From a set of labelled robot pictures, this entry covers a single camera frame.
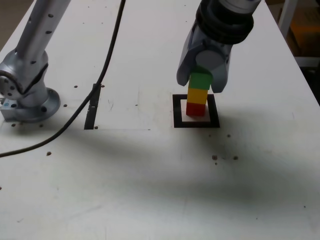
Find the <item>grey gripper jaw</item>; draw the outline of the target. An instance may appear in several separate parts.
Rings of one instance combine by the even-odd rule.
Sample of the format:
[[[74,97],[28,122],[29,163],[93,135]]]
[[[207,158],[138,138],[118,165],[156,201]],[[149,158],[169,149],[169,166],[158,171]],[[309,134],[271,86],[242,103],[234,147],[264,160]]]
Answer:
[[[213,77],[211,89],[214,93],[221,93],[228,82],[229,62],[232,45],[224,45],[217,49],[206,49],[196,56],[198,66],[209,71]]]
[[[195,55],[197,44],[194,42],[195,30],[197,25],[194,23],[183,45],[181,57],[176,73],[176,80],[180,86],[185,86],[189,81],[192,67],[195,65]]]

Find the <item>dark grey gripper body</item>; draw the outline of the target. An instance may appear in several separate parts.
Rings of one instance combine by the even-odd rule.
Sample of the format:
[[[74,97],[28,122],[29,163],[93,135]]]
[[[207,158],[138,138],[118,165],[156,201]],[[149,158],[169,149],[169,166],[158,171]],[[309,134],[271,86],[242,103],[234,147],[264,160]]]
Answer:
[[[192,44],[202,44],[207,49],[219,50],[222,55],[224,55],[226,60],[229,60],[231,55],[231,50],[233,45],[220,43],[215,40],[212,40],[209,36],[207,36],[199,26],[196,26],[193,31]]]

